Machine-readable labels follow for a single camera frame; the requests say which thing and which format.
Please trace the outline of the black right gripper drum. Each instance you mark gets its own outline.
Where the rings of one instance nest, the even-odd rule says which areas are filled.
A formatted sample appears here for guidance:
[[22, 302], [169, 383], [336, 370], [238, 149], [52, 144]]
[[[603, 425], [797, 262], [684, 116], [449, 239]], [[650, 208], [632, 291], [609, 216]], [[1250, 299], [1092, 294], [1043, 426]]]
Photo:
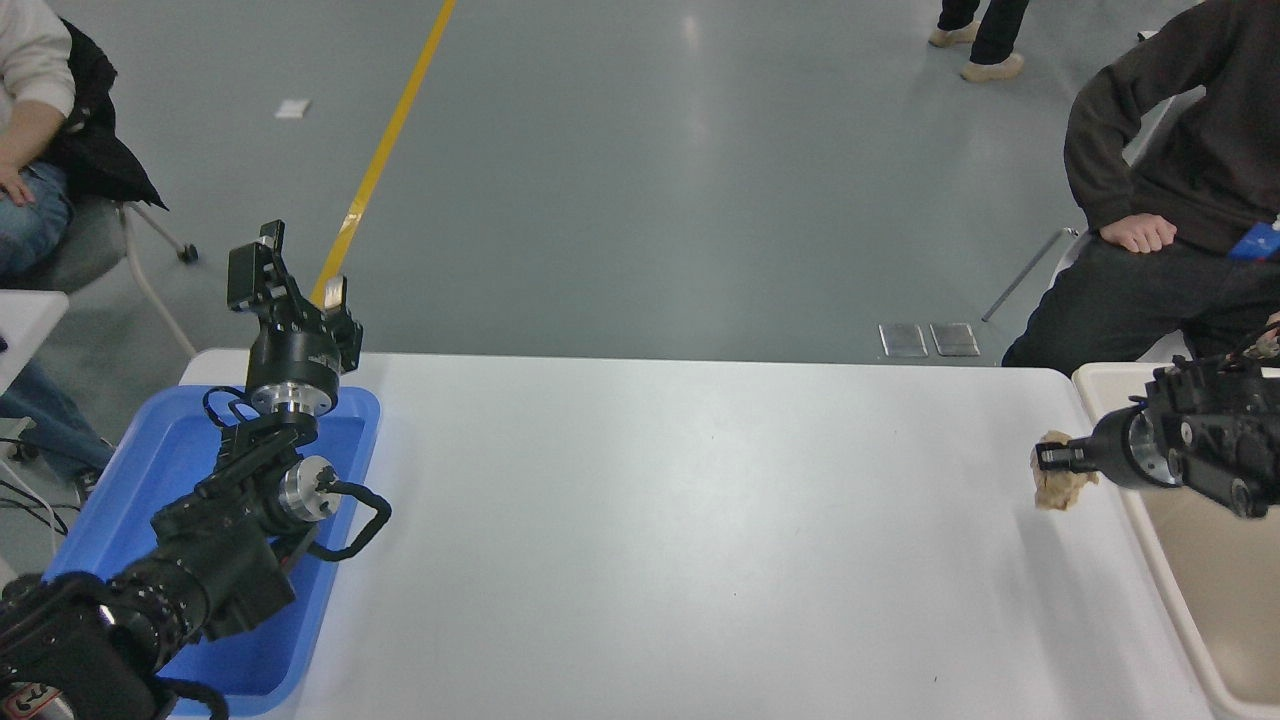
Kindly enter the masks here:
[[1088, 437], [1075, 439], [1075, 473], [1100, 473], [1115, 486], [1142, 489], [1143, 474], [1132, 451], [1130, 430], [1140, 410], [1103, 415]]

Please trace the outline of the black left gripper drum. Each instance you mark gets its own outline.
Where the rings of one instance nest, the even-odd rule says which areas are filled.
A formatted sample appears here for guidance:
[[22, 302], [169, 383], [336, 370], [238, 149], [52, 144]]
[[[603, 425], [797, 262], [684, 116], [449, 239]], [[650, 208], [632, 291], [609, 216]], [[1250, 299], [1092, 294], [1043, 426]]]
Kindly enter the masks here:
[[328, 333], [261, 322], [250, 347], [244, 388], [293, 383], [335, 393], [340, 369], [339, 346]]

